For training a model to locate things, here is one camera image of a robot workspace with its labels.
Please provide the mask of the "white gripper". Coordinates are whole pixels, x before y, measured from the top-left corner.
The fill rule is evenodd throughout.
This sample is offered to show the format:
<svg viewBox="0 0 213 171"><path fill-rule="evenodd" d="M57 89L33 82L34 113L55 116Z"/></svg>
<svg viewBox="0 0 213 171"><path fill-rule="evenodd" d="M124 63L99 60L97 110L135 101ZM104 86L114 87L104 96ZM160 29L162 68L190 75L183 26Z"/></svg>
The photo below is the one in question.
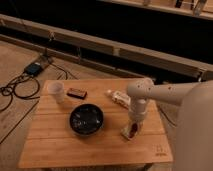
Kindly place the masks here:
<svg viewBox="0 0 213 171"><path fill-rule="evenodd" d="M143 122L146 118L147 111L146 109L136 110L135 108L129 109L128 115L132 122L140 123Z"/></svg>

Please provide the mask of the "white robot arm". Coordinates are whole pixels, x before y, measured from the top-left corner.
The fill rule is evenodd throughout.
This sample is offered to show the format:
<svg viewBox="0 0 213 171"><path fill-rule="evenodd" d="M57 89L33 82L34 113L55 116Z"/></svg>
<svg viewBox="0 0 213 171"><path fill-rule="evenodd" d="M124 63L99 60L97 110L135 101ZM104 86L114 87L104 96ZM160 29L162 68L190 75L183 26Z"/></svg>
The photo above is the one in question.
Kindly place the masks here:
<svg viewBox="0 0 213 171"><path fill-rule="evenodd" d="M141 100L157 100L179 107L172 171L213 171L213 80L155 85L149 78L130 82L129 117L139 119Z"/></svg>

